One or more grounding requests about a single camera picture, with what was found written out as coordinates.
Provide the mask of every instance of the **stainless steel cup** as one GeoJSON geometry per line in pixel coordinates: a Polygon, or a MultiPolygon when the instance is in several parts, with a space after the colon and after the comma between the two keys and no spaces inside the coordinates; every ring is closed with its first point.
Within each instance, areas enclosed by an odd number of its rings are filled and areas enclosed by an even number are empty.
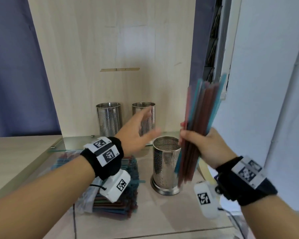
{"type": "Polygon", "coordinates": [[[153,176],[152,188],[162,195],[179,193],[178,178],[174,172],[180,146],[175,137],[162,136],[153,141],[153,176]]]}
{"type": "Polygon", "coordinates": [[[121,104],[117,102],[106,102],[96,105],[100,135],[113,137],[122,127],[121,104]]]}
{"type": "Polygon", "coordinates": [[[155,103],[153,102],[137,102],[132,104],[132,112],[133,115],[144,109],[151,106],[152,107],[152,115],[146,120],[141,122],[141,129],[139,131],[140,136],[143,136],[145,133],[155,128],[155,103]]]}

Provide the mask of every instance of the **white tracking device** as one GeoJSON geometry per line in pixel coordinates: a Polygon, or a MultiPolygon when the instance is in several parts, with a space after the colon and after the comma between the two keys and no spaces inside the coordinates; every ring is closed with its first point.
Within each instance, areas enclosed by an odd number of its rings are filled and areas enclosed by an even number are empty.
{"type": "Polygon", "coordinates": [[[129,173],[123,169],[120,169],[117,174],[110,176],[107,179],[107,181],[103,185],[106,190],[100,188],[100,194],[114,203],[119,199],[130,181],[131,176],[129,175],[129,173]]]}
{"type": "MultiPolygon", "coordinates": [[[[83,147],[96,155],[96,159],[102,167],[120,155],[116,146],[107,137],[99,137],[96,141],[85,144],[83,147]]],[[[102,185],[105,190],[100,188],[100,194],[114,203],[119,199],[130,181],[131,176],[129,173],[120,169],[117,174],[108,177],[104,185],[102,185]]]]}
{"type": "Polygon", "coordinates": [[[216,186],[209,181],[198,182],[194,185],[194,191],[203,215],[208,219],[215,219],[219,216],[216,186]]]}

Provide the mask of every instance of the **gray curtain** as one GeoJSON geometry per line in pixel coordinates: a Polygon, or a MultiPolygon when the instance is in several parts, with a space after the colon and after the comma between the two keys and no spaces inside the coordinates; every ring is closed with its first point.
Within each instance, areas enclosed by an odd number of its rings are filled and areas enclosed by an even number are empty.
{"type": "Polygon", "coordinates": [[[0,137],[60,134],[28,0],[0,0],[0,137]]]}

